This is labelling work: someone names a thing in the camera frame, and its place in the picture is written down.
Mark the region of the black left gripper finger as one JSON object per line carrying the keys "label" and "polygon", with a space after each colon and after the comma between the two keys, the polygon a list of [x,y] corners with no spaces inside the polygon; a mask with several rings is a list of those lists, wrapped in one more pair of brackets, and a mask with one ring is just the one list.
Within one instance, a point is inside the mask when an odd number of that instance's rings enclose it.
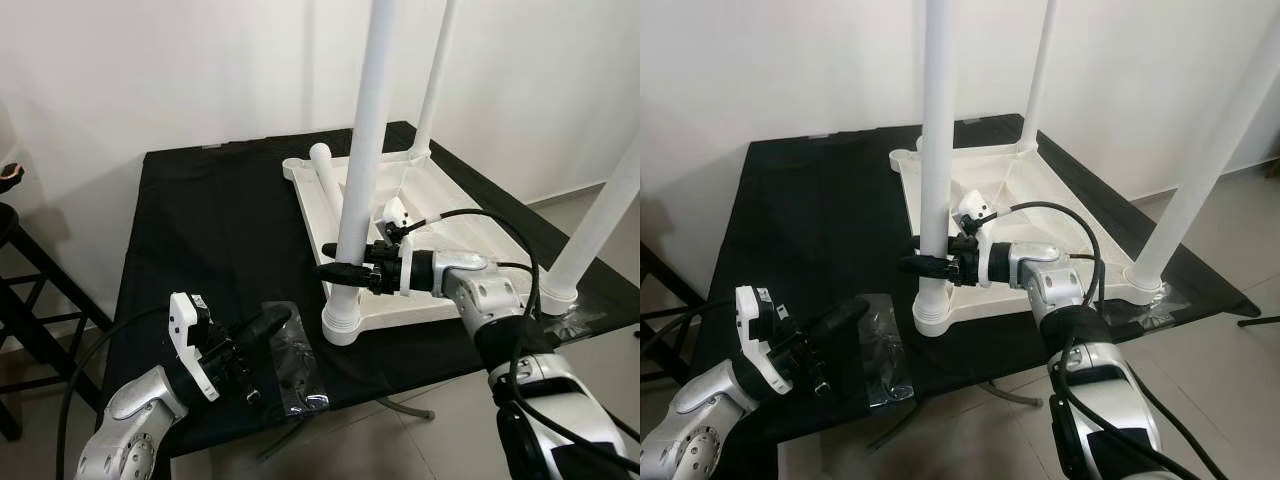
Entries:
{"label": "black left gripper finger", "polygon": [[823,314],[800,323],[800,333],[810,340],[856,339],[859,323],[870,312],[870,302],[863,296],[841,300]]}
{"label": "black left gripper finger", "polygon": [[260,346],[266,346],[270,339],[289,321],[288,317],[256,317],[239,325],[236,329],[236,352],[239,357],[248,357]]}
{"label": "black left gripper finger", "polygon": [[291,305],[266,305],[251,319],[233,326],[228,335],[239,348],[247,349],[268,340],[293,316]]}
{"label": "black left gripper finger", "polygon": [[840,349],[846,343],[856,343],[859,323],[869,308],[829,308],[810,320],[809,347],[812,349]]}

